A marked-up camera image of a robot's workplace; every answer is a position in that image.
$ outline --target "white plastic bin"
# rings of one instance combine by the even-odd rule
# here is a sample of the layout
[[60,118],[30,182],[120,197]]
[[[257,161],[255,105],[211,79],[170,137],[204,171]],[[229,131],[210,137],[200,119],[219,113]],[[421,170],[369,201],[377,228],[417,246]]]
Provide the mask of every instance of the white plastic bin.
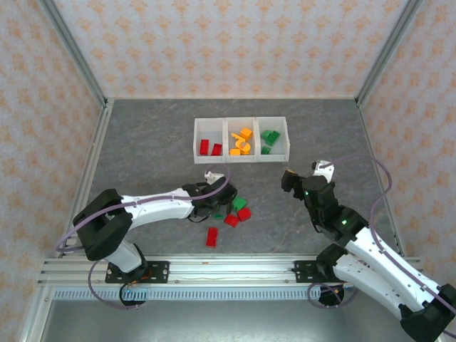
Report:
[[[288,128],[286,119],[283,116],[275,117],[257,117],[258,129],[256,130],[257,139],[260,142],[257,144],[258,162],[288,162],[290,159],[290,139],[288,137]],[[276,131],[280,133],[279,139],[274,143],[274,146],[269,146],[261,139],[261,134],[265,130]],[[269,147],[271,151],[268,155],[261,154],[262,147]]]
[[[217,164],[226,162],[224,142],[227,141],[226,120],[224,118],[195,119],[195,131],[193,134],[193,158],[195,164]],[[209,140],[208,155],[200,155],[202,139]],[[211,156],[214,144],[222,145],[222,155]]]
[[[249,140],[251,146],[248,155],[229,155],[229,150],[235,148],[236,139],[231,133],[239,134],[242,128],[253,131]],[[265,130],[277,131],[279,139],[274,146],[268,146],[261,134]],[[201,139],[209,140],[209,155],[200,155]],[[214,144],[222,144],[222,155],[212,157],[210,154]],[[261,147],[268,146],[271,152],[261,154]],[[212,164],[222,162],[288,162],[290,158],[290,140],[285,117],[257,118],[208,118],[195,119],[193,137],[193,157],[195,164]]]
[[248,155],[229,155],[229,150],[236,148],[236,139],[231,133],[238,134],[242,128],[249,128],[255,134],[255,118],[227,118],[227,162],[254,162],[256,159],[255,147],[257,146],[254,134],[248,141],[250,144],[250,153]]

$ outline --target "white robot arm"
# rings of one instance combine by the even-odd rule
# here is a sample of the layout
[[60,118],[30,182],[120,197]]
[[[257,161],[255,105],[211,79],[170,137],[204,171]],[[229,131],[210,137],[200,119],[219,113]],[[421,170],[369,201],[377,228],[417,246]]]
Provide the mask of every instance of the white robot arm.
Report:
[[109,206],[132,202],[136,205],[96,217],[78,230],[87,258],[108,260],[119,268],[127,281],[140,279],[147,269],[147,262],[138,246],[124,239],[131,229],[163,219],[206,219],[220,206],[230,205],[236,197],[236,188],[229,182],[224,185],[226,178],[223,174],[206,172],[204,177],[205,182],[152,196],[120,196],[114,189],[103,191],[74,218],[75,226]]
[[310,177],[287,170],[281,182],[284,191],[293,190],[294,197],[304,201],[315,230],[336,242],[317,256],[318,272],[347,281],[384,305],[415,341],[435,341],[455,317],[450,308],[456,308],[456,289],[440,286],[411,267],[362,216],[340,205],[331,181],[334,168],[321,167],[327,164],[314,163]]

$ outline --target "red block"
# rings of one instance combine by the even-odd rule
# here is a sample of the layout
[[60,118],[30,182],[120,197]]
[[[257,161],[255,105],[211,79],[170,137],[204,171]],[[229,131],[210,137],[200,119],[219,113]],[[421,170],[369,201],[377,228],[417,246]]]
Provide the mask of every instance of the red block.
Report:
[[233,228],[236,228],[237,224],[239,223],[239,219],[234,215],[228,214],[223,222],[229,224]]
[[207,155],[209,153],[209,140],[201,139],[201,146],[199,148],[200,155]]
[[217,236],[219,235],[219,230],[214,227],[210,227],[207,230],[207,239],[206,239],[206,246],[215,248],[217,246]]
[[237,216],[239,218],[239,221],[247,221],[250,217],[252,217],[252,212],[249,208],[244,208],[237,212]]
[[222,155],[222,145],[221,144],[214,144],[214,147],[212,148],[212,154],[211,155]]

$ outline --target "black mounting plate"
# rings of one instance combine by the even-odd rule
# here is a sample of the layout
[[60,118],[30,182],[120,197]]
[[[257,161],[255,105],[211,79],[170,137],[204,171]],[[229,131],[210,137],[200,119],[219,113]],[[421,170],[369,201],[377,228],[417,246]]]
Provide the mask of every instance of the black mounting plate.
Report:
[[335,276],[324,276],[316,265],[316,260],[296,260],[291,270],[296,275],[296,283],[343,283]]
[[[170,275],[170,262],[169,261],[147,261],[148,267],[144,275],[147,278],[141,279],[141,284],[166,284],[168,276]],[[107,284],[125,284],[129,282],[125,274],[114,264],[109,263],[106,270],[105,282]]]

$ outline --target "patterned wall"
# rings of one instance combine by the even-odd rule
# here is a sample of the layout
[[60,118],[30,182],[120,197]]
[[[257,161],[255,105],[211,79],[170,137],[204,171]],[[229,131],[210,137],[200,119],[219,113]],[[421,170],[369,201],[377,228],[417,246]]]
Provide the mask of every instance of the patterned wall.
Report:
[[17,341],[99,107],[37,0],[0,4],[0,331]]
[[354,98],[406,0],[58,0],[108,97]]
[[456,7],[424,1],[363,109],[408,253],[456,285]]

